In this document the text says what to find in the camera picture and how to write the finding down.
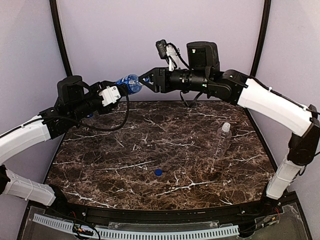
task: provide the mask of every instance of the marble countertop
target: marble countertop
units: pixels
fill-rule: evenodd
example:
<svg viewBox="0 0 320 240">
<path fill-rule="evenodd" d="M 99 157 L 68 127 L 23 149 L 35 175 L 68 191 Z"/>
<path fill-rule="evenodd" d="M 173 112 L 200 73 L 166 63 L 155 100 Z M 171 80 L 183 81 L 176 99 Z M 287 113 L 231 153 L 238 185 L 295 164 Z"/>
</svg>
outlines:
<svg viewBox="0 0 320 240">
<path fill-rule="evenodd" d="M 111 128 L 126 104 L 84 122 Z M 224 157 L 214 158 L 213 139 L 224 122 L 232 138 Z M 161 176 L 155 170 L 163 171 Z M 220 207 L 259 200 L 273 167 L 245 112 L 221 101 L 131 102 L 126 125 L 114 132 L 72 128 L 46 184 L 68 201 L 134 210 Z"/>
</svg>

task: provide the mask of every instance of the white perforated strip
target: white perforated strip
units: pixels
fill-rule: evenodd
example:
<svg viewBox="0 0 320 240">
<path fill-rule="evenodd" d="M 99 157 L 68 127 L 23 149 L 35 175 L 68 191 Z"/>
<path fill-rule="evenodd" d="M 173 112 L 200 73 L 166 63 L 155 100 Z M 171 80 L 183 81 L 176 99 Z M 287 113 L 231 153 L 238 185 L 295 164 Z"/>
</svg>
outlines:
<svg viewBox="0 0 320 240">
<path fill-rule="evenodd" d="M 68 234 L 72 232 L 73 223 L 53 219 L 48 216 L 34 214 L 33 222 L 59 230 Z M 138 231 L 120 231 L 96 227 L 101 239 L 104 240 L 211 240 L 239 234 L 238 226 L 221 227 L 215 229 L 198 230 L 198 231 L 180 231 L 180 232 L 138 232 Z M 95 232 L 92 236 L 98 239 Z"/>
</svg>

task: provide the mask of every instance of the blue bottle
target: blue bottle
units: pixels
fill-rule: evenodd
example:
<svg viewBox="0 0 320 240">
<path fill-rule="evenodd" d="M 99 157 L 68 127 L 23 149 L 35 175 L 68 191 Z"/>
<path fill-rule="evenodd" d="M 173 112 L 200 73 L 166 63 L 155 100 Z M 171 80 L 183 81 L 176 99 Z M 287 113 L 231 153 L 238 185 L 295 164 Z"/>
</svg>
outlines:
<svg viewBox="0 0 320 240">
<path fill-rule="evenodd" d="M 126 86 L 128 87 L 129 95 L 136 94 L 142 89 L 142 85 L 139 82 L 139 77 L 135 74 L 130 74 L 128 76 L 125 76 L 124 78 L 116 81 L 115 84 L 117 85 L 126 84 Z"/>
</svg>

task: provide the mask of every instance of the bottle with white cap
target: bottle with white cap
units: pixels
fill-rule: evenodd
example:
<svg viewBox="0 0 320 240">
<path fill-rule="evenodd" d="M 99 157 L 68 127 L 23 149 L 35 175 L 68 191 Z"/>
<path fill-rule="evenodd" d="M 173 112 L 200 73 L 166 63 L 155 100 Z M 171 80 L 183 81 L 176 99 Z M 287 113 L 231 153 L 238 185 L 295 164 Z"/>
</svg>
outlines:
<svg viewBox="0 0 320 240">
<path fill-rule="evenodd" d="M 216 132 L 213 152 L 216 158 L 222 158 L 225 155 L 230 145 L 231 136 L 230 123 L 225 122 Z"/>
</svg>

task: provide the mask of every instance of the clear plastic bottle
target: clear plastic bottle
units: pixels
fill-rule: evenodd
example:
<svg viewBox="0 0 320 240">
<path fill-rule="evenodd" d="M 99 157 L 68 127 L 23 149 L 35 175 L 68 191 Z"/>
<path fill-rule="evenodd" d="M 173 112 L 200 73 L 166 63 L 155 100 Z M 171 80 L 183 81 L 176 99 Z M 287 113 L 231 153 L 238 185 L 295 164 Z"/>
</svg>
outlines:
<svg viewBox="0 0 320 240">
<path fill-rule="evenodd" d="M 225 122 L 216 132 L 214 140 L 215 149 L 214 156 L 216 158 L 222 158 L 230 145 L 232 133 L 230 131 L 230 123 Z"/>
<path fill-rule="evenodd" d="M 126 84 L 126 86 L 128 87 L 129 95 L 136 94 L 142 89 L 142 85 L 139 82 L 139 77 L 135 74 L 125 76 L 124 78 L 121 78 L 118 81 L 116 81 L 115 84 Z"/>
</svg>

